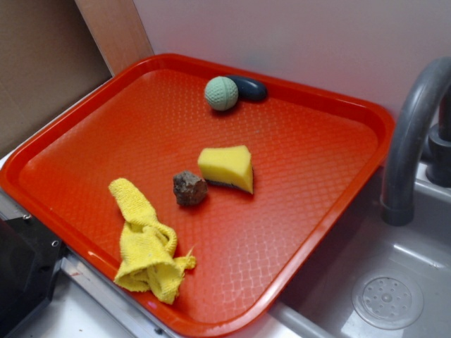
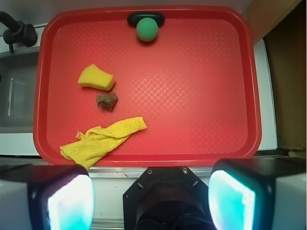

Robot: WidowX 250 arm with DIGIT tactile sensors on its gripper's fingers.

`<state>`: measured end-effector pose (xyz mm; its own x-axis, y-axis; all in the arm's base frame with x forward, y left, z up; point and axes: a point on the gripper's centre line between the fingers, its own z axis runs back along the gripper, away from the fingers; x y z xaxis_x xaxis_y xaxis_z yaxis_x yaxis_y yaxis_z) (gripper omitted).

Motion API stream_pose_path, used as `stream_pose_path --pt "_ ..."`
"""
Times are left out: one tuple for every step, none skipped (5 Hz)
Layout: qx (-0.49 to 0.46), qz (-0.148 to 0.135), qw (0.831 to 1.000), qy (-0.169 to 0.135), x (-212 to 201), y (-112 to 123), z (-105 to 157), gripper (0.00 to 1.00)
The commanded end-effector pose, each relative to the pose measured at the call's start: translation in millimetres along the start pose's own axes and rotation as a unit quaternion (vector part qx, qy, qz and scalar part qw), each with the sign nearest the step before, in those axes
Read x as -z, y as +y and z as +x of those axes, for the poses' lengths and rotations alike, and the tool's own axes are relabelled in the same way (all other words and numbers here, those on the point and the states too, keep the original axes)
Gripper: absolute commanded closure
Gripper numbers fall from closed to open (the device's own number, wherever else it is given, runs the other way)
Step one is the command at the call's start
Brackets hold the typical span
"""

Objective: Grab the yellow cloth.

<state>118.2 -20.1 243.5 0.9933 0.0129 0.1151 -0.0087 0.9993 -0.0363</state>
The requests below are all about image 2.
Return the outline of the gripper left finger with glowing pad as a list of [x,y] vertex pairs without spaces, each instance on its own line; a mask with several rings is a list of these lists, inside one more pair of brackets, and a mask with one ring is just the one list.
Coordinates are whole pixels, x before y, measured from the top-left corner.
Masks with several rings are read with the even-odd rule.
[[89,230],[94,183],[81,165],[2,165],[2,230]]

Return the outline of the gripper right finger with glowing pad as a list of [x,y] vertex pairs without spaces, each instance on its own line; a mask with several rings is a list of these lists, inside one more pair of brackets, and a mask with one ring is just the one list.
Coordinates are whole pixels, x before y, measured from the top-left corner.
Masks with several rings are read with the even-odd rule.
[[208,201],[218,230],[305,230],[306,160],[219,160],[210,176]]

